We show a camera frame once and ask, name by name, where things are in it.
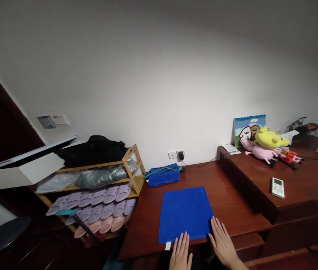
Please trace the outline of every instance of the white box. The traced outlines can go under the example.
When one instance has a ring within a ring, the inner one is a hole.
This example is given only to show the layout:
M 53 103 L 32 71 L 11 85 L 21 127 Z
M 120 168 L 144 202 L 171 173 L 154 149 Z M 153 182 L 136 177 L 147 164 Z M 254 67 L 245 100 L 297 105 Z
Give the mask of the white box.
M 0 189 L 31 186 L 61 169 L 64 160 L 53 151 L 74 139 L 76 136 L 0 162 Z
M 0 169 L 0 189 L 30 186 L 64 166 L 64 160 L 50 153 L 18 167 Z

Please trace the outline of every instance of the yellow plush toy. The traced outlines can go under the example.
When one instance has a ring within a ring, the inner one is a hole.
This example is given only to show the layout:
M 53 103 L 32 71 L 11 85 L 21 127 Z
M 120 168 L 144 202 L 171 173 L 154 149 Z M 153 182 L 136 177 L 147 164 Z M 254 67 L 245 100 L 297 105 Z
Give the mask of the yellow plush toy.
M 287 146 L 290 143 L 289 140 L 283 140 L 279 133 L 269 130 L 268 127 L 263 127 L 256 132 L 255 142 L 269 149 Z

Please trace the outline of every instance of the wooden shoe rack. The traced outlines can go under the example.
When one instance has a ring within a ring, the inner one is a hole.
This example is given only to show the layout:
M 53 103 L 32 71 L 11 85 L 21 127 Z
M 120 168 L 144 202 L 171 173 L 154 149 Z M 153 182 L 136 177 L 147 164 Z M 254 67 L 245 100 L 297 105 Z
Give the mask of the wooden shoe rack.
M 138 168 L 137 170 L 132 174 L 130 169 L 129 169 L 129 165 L 128 165 L 128 159 L 131 157 L 131 155 L 135 153 L 136 154 L 136 157 L 138 159 L 138 161 L 136 161 L 136 164 L 138 165 Z M 79 170 L 85 170 L 85 169 L 91 169 L 91 168 L 98 168 L 98 167 L 104 167 L 104 166 L 110 166 L 110 165 L 118 165 L 118 164 L 123 164 L 126 171 L 127 171 L 127 174 L 128 174 L 128 178 L 125 178 L 125 179 L 121 179 L 119 181 L 116 181 L 114 183 L 111 183 L 110 185 L 113 185 L 113 184 L 118 184 L 118 183 L 122 183 L 122 182 L 128 182 L 128 181 L 131 181 L 133 184 L 131 186 L 131 192 L 130 194 L 128 195 L 127 198 L 134 198 L 134 197 L 139 197 L 140 195 L 140 192 L 141 192 L 141 189 L 143 187 L 143 184 L 144 184 L 144 175 L 145 175 L 145 168 L 144 168 L 144 165 L 143 165 L 143 161 L 141 160 L 141 157 L 140 157 L 140 153 L 139 153 L 139 150 L 137 149 L 137 146 L 136 144 L 133 145 L 132 147 L 129 147 L 128 148 L 128 151 L 126 152 L 126 154 L 124 155 L 124 157 L 122 158 L 121 161 L 115 161 L 115 162 L 109 162 L 109 163 L 102 163 L 102 164 L 96 164 L 96 165 L 90 165 L 90 166 L 83 166 L 83 167 L 76 167 L 76 168 L 62 168 L 58 171 L 56 171 L 54 174 L 56 173 L 63 173 L 63 172 L 68 172 L 68 171 L 79 171 Z M 141 169 L 142 171 L 142 175 L 137 175 L 139 169 Z M 30 187 L 31 190 L 36 194 L 36 196 L 39 197 L 39 199 L 47 206 L 47 207 L 51 207 L 53 202 L 55 201 L 54 199 L 50 199 L 50 195 L 49 194 L 52 194 L 52 193 L 58 193 L 58 192 L 66 192 L 68 193 L 69 191 L 73 191 L 73 190 L 77 190 L 77 189 L 82 189 L 76 185 L 71 185 L 71 186 L 68 186 L 62 190 L 59 190 L 59 191 L 54 191 L 54 192 L 48 192 L 48 193 L 37 193 L 36 192 L 36 186 L 31 186 Z M 66 222 L 66 217 L 65 216 L 58 216 L 58 218 L 63 222 L 65 223 Z M 69 225 L 68 228 L 73 232 L 75 233 L 76 231 L 76 227 L 74 225 Z M 106 239 L 110 239 L 110 238 L 114 238 L 114 237 L 117 237 L 120 233 L 120 230 L 116 231 L 116 232 L 110 232 Z M 80 238 L 83 242 L 85 242 L 85 237 L 81 237 Z

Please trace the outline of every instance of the plug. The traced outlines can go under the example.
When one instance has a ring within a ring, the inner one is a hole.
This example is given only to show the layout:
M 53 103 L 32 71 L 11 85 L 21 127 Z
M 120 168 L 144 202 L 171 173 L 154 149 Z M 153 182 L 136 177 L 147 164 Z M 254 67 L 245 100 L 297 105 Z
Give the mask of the plug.
M 184 153 L 183 153 L 183 151 L 180 151 L 180 152 L 178 153 L 178 157 L 179 157 L 179 160 L 180 160 L 180 161 L 184 160 Z

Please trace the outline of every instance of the power outlet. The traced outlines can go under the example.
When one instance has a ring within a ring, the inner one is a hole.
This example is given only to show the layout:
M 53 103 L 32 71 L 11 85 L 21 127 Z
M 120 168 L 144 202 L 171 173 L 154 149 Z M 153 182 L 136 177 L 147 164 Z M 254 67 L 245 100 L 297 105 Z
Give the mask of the power outlet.
M 179 155 L 179 152 L 181 152 L 182 151 L 182 153 L 184 154 L 184 157 L 186 157 L 186 155 L 185 155 L 185 150 L 176 150 L 176 156 L 178 156 Z
M 168 152 L 167 154 L 169 155 L 169 159 L 178 157 L 178 154 L 176 153 L 176 151 Z

